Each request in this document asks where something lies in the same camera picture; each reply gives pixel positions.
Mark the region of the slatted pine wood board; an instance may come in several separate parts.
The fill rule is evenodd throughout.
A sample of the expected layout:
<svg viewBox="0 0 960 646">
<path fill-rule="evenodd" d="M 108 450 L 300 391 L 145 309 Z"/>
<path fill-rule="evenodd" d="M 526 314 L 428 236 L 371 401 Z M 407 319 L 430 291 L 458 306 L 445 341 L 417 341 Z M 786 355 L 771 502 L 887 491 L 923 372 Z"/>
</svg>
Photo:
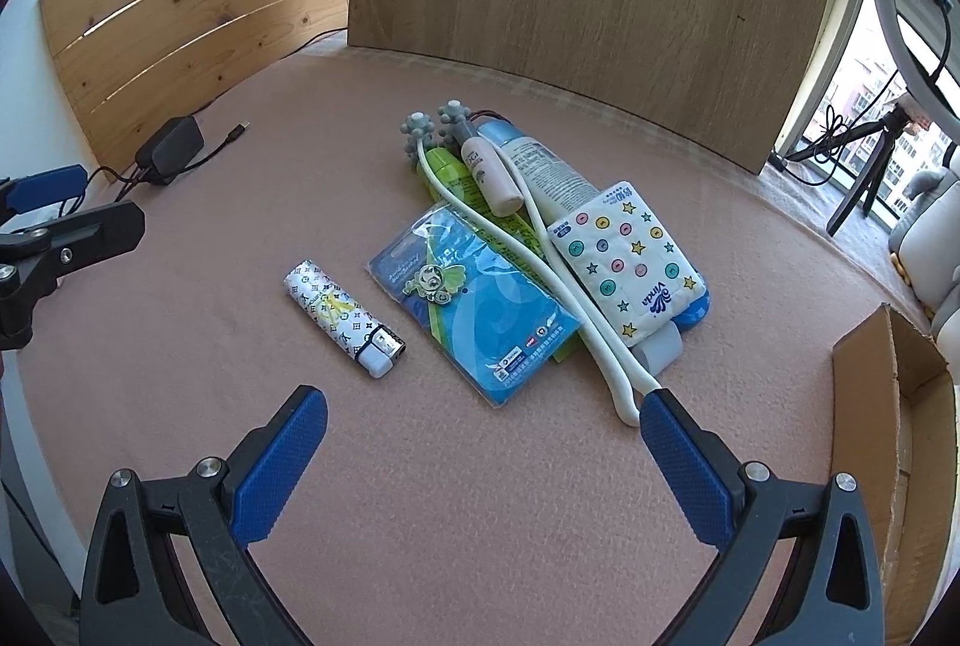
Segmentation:
<svg viewBox="0 0 960 646">
<path fill-rule="evenodd" d="M 347 24 L 347 0 L 39 0 L 53 66 L 99 164 Z"/>
</svg>

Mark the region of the button-pattern tissue pack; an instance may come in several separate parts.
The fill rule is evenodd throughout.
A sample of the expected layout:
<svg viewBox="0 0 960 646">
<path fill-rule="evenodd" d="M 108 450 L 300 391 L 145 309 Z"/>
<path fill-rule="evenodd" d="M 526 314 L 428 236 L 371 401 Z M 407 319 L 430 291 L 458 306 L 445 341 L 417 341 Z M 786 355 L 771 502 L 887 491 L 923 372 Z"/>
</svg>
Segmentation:
<svg viewBox="0 0 960 646">
<path fill-rule="evenodd" d="M 553 222 L 547 232 L 613 331 L 630 347 L 672 323 L 679 277 L 700 274 L 628 181 L 601 191 Z"/>
</svg>

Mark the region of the black power adapter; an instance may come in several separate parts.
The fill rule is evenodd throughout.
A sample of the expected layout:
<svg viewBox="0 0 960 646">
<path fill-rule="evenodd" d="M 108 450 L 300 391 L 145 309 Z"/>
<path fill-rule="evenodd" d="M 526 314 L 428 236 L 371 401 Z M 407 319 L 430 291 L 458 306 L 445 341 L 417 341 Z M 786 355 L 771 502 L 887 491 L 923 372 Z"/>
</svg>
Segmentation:
<svg viewBox="0 0 960 646">
<path fill-rule="evenodd" d="M 203 146 L 205 139 L 194 116 L 168 119 L 135 154 L 140 180 L 148 185 L 169 185 Z"/>
</svg>

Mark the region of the small white pink bottle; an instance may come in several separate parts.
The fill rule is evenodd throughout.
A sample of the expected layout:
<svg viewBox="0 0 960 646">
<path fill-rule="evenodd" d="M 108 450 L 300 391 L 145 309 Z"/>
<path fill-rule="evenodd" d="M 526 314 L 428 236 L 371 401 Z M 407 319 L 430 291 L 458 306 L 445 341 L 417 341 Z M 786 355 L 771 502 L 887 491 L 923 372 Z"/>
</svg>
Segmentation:
<svg viewBox="0 0 960 646">
<path fill-rule="evenodd" d="M 482 136 L 470 136 L 460 146 L 460 157 L 496 217 L 516 214 L 524 206 L 516 181 L 490 142 Z"/>
</svg>

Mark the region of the blue card packet with charm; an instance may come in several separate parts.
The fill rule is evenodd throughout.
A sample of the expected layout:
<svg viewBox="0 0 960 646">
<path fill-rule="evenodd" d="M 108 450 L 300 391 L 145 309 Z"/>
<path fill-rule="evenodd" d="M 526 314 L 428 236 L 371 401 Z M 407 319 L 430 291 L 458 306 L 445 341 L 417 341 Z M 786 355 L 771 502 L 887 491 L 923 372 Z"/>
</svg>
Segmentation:
<svg viewBox="0 0 960 646">
<path fill-rule="evenodd" d="M 368 272 L 493 407 L 505 405 L 579 331 L 579 321 L 446 204 Z"/>
</svg>

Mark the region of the green cream tube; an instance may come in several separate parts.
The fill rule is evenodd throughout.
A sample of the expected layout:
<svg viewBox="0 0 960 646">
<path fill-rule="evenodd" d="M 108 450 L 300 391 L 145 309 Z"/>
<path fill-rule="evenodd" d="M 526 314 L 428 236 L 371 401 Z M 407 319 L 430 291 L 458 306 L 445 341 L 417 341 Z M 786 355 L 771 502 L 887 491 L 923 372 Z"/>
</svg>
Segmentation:
<svg viewBox="0 0 960 646">
<path fill-rule="evenodd" d="M 537 242 L 534 229 L 529 226 L 526 219 L 519 214 L 508 215 L 508 217 L 496 217 L 496 215 L 490 211 L 485 197 L 483 197 L 483 194 L 480 193 L 477 187 L 477 183 L 473 181 L 467 165 L 464 164 L 460 158 L 455 157 L 455 155 L 446 148 L 431 148 L 425 151 L 425 155 L 427 156 L 428 165 L 430 165 L 430 169 L 433 170 L 434 175 L 438 178 L 439 183 L 441 183 L 446 190 L 450 191 L 452 196 L 457 197 L 459 201 L 466 204 L 467 208 L 473 209 L 477 214 L 490 220 L 494 226 L 500 227 L 501 230 L 514 236 L 517 242 L 524 243 L 535 256 L 539 256 L 542 261 L 545 261 L 544 250 L 540 247 L 540 243 Z M 431 194 L 434 201 L 438 201 L 438 203 L 439 201 L 443 201 L 441 194 L 428 183 L 427 175 L 423 175 L 421 167 L 416 167 L 416 173 L 420 175 L 421 180 L 425 183 L 425 187 L 428 188 L 428 193 Z M 532 281 L 540 282 L 539 275 L 535 274 L 535 271 L 530 269 L 528 265 L 524 265 L 521 259 L 517 259 L 516 254 L 512 254 L 509 248 L 503 247 L 501 243 L 495 242 L 494 240 L 490 240 L 490 243 L 492 248 L 498 250 L 498 253 L 503 254 L 511 263 L 514 263 L 521 271 L 524 271 Z M 578 350 L 578 348 L 581 347 L 583 347 L 581 337 L 574 334 L 574 336 L 569 337 L 564 344 L 556 349 L 556 352 L 551 355 L 551 358 L 553 362 L 563 363 L 566 359 L 569 359 L 569 355 L 573 355 L 574 350 Z"/>
</svg>

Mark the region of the patterned white lighter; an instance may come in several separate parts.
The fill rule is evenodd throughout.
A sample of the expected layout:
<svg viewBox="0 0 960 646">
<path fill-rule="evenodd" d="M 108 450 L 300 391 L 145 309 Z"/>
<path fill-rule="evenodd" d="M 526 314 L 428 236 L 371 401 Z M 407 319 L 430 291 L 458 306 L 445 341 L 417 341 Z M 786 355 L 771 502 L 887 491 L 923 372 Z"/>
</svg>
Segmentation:
<svg viewBox="0 0 960 646">
<path fill-rule="evenodd" d="M 386 376 L 404 353 L 405 342 L 311 259 L 291 269 L 283 285 L 291 300 L 371 378 Z"/>
</svg>

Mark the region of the cardboard box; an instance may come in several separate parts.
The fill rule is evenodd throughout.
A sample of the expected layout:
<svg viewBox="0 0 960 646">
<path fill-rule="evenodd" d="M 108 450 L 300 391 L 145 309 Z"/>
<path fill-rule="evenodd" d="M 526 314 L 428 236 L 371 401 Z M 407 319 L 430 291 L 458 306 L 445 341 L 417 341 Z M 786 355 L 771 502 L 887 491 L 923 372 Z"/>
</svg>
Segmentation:
<svg viewBox="0 0 960 646">
<path fill-rule="evenodd" d="M 958 409 L 939 347 L 890 305 L 833 345 L 832 469 L 867 509 L 882 579 L 885 641 L 921 630 L 949 554 Z"/>
</svg>

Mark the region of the white tube with blue cap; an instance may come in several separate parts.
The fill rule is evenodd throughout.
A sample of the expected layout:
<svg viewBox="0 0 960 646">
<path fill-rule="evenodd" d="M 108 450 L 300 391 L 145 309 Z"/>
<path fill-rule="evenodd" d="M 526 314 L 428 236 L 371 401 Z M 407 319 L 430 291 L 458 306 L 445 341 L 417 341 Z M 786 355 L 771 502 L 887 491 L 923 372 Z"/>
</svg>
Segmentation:
<svg viewBox="0 0 960 646">
<path fill-rule="evenodd" d="M 506 119 L 483 121 L 480 134 L 501 149 L 523 175 L 540 215 L 550 226 L 599 194 L 590 181 L 535 137 Z"/>
</svg>

